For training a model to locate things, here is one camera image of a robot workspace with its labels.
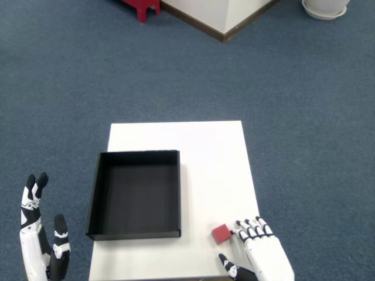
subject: white wall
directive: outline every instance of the white wall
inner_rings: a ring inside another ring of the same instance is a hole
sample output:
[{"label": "white wall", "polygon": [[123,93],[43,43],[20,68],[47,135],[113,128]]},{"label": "white wall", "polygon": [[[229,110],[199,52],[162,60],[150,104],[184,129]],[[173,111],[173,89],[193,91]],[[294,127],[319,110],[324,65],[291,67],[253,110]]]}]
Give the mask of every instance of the white wall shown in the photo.
[{"label": "white wall", "polygon": [[163,0],[222,33],[226,30],[229,1],[231,0]]},{"label": "white wall", "polygon": [[270,0],[229,0],[224,33],[234,28],[269,1]]},{"label": "white wall", "polygon": [[226,33],[270,0],[163,0],[163,2]]}]

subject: brown baseboard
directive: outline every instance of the brown baseboard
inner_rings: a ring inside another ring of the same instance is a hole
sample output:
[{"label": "brown baseboard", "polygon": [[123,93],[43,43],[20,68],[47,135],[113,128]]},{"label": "brown baseboard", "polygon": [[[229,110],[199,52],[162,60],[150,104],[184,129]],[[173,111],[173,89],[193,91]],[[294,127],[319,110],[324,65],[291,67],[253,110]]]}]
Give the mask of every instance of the brown baseboard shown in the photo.
[{"label": "brown baseboard", "polygon": [[229,39],[231,39],[235,34],[237,34],[239,31],[244,29],[248,24],[255,21],[257,18],[260,17],[264,12],[269,10],[272,6],[274,6],[276,3],[278,3],[280,0],[271,0],[269,3],[265,4],[262,8],[257,10],[252,15],[245,18],[242,22],[240,22],[238,25],[236,25],[234,28],[230,29],[226,33],[222,33],[214,28],[211,28],[210,26],[206,25],[205,23],[201,22],[200,20],[197,20],[188,14],[180,11],[179,9],[176,9],[175,7],[161,1],[161,8],[170,13],[171,15],[179,18],[180,20],[188,23],[189,25],[195,27],[196,29],[199,29],[208,35],[216,38],[217,40],[221,42],[226,42]]}]

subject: red stool leg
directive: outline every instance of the red stool leg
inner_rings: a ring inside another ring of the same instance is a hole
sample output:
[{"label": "red stool leg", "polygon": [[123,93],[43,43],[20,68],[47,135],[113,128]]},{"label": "red stool leg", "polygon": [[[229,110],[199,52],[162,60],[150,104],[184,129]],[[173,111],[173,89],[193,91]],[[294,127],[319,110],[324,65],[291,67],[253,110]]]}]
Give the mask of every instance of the red stool leg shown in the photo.
[{"label": "red stool leg", "polygon": [[137,15],[139,22],[146,22],[146,11],[147,8],[137,8]]},{"label": "red stool leg", "polygon": [[154,5],[155,5],[155,12],[156,12],[156,14],[160,15],[160,1],[156,0]]}]

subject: open black box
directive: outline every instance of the open black box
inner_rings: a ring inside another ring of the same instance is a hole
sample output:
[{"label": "open black box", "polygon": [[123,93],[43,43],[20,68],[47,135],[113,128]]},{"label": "open black box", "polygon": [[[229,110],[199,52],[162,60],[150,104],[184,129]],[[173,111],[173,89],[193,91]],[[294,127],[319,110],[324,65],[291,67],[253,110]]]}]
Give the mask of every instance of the open black box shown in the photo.
[{"label": "open black box", "polygon": [[179,151],[101,153],[86,235],[93,240],[180,237]]}]

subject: red stool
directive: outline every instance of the red stool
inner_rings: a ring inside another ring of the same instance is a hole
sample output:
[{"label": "red stool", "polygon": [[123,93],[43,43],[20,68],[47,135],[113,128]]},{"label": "red stool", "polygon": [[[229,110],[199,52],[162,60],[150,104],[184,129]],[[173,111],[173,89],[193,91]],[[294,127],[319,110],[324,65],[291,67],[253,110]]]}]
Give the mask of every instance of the red stool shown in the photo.
[{"label": "red stool", "polygon": [[123,2],[133,6],[137,9],[138,20],[145,22],[147,19],[146,11],[147,8],[152,5],[155,6],[155,12],[157,15],[160,14],[160,0],[122,0]]}]

